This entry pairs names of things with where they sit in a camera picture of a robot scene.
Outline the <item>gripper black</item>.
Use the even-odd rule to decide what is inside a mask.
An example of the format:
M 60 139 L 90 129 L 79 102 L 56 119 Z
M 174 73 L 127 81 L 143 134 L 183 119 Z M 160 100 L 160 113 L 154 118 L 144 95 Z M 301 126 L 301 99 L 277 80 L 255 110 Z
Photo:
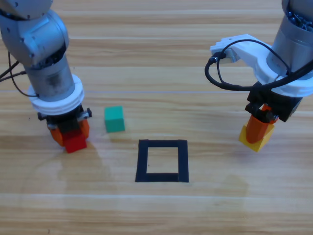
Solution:
M 264 136 L 270 124 L 278 119 L 286 122 L 298 108 L 302 97 L 277 94 L 272 90 L 250 91 L 245 110 L 251 116 L 246 126 L 246 139 L 256 143 Z
M 37 113 L 40 121 L 46 120 L 47 127 L 50 130 L 52 138 L 61 146 L 64 147 L 62 134 L 78 130 L 79 142 L 85 142 L 89 137 L 88 118 L 92 117 L 90 108 L 84 110 L 82 105 L 65 114 L 60 115 L 45 115 Z

